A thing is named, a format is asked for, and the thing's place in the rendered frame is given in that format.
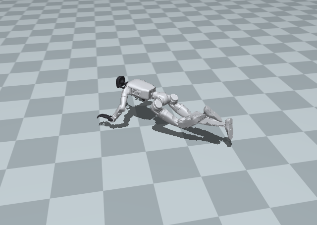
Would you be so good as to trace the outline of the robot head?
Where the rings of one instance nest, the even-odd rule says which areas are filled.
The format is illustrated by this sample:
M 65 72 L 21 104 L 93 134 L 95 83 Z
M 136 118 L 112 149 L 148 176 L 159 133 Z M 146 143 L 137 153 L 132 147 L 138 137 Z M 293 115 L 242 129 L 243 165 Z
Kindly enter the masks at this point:
M 117 88 L 122 88 L 122 89 L 124 89 L 127 83 L 128 83 L 128 82 L 125 82 L 125 77 L 124 77 L 124 76 L 119 76 L 119 77 L 117 77 L 117 79 L 116 79 L 116 86 L 117 86 Z M 123 85 L 124 85 L 124 87 L 123 87 Z

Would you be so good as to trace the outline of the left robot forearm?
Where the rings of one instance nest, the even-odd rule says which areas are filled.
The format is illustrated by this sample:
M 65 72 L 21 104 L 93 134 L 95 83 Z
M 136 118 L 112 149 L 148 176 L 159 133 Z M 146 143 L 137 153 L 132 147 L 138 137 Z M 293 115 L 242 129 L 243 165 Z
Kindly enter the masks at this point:
M 122 111 L 120 111 L 121 105 L 118 106 L 117 110 L 115 111 L 115 113 L 113 114 L 113 116 L 111 117 L 113 119 L 112 122 L 115 122 L 116 119 L 118 119 L 118 117 L 122 114 Z M 110 121 L 111 122 L 111 121 Z

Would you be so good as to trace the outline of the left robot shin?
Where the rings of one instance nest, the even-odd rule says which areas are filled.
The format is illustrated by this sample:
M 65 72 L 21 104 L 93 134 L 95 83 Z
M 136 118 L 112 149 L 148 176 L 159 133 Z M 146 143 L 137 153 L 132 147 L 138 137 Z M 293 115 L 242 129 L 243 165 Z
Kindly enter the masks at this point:
M 179 121 L 178 126 L 180 128 L 187 129 L 199 123 L 200 121 L 204 120 L 205 118 L 207 118 L 206 116 L 209 117 L 209 115 L 206 115 L 206 113 L 189 115 L 185 118 L 185 120 Z

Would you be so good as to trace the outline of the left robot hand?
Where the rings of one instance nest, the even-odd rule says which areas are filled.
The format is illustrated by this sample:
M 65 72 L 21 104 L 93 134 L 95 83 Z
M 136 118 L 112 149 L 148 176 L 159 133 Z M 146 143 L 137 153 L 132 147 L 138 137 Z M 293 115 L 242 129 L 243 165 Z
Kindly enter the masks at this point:
M 98 118 L 98 117 L 107 118 L 108 121 L 111 121 L 111 122 L 113 121 L 113 119 L 111 118 L 112 116 L 109 116 L 109 115 L 107 115 L 107 114 L 100 114 L 100 115 L 97 116 L 97 118 Z

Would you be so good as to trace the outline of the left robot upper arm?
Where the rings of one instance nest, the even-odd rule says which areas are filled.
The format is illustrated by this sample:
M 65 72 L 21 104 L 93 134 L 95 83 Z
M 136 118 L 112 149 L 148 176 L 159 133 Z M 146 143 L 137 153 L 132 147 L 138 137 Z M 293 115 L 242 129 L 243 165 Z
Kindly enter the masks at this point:
M 128 98 L 128 94 L 130 93 L 130 89 L 129 87 L 125 87 L 122 92 L 121 92 L 121 108 L 120 111 L 124 112 L 126 111 L 126 102 L 127 102 L 127 98 Z

